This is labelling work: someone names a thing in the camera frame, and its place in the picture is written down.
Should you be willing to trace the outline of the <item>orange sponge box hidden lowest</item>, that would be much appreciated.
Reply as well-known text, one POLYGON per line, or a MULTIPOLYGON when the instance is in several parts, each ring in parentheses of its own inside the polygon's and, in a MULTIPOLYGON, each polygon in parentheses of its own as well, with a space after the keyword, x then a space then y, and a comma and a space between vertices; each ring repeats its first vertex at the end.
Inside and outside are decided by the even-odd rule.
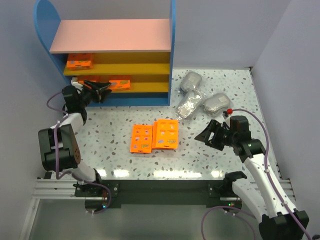
POLYGON ((156 138, 157 138, 157 121, 153 123, 152 127, 152 149, 156 149, 156 138))

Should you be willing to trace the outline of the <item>orange sponge box bottom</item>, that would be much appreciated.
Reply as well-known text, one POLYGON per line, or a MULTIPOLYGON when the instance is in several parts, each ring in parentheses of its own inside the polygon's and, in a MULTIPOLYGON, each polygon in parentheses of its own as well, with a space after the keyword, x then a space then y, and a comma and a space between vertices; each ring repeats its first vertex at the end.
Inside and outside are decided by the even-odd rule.
POLYGON ((134 124, 131 135, 130 152, 149 154, 152 152, 153 126, 134 124))

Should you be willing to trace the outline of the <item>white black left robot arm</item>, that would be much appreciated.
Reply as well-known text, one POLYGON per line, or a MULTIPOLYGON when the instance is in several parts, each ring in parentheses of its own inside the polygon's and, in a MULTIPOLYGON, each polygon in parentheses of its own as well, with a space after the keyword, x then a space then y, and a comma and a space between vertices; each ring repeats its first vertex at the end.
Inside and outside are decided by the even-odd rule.
POLYGON ((64 87, 59 92, 64 105, 55 109, 62 113, 62 119, 38 132, 41 163, 46 171, 54 172, 57 180, 66 175, 73 177, 77 181, 75 187, 83 192, 107 196, 111 195, 110 190, 102 184, 98 171, 82 161, 75 134, 87 122, 86 107, 90 103, 103 103, 112 92, 110 85, 85 80, 79 87, 64 87))

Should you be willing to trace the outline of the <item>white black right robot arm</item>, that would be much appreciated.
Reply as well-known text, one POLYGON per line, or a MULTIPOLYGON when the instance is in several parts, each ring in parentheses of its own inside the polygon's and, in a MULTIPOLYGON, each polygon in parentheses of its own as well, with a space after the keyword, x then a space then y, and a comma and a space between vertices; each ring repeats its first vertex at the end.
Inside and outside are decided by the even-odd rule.
POLYGON ((219 151, 231 147, 249 170, 257 188, 251 187, 243 172, 238 171, 225 175, 220 190, 234 193, 247 205, 250 216, 258 222, 262 239, 311 239, 306 230, 309 223, 307 213, 299 211, 284 191, 270 166, 270 147, 252 138, 245 116, 232 115, 229 109, 224 112, 224 122, 211 120, 195 140, 219 151))

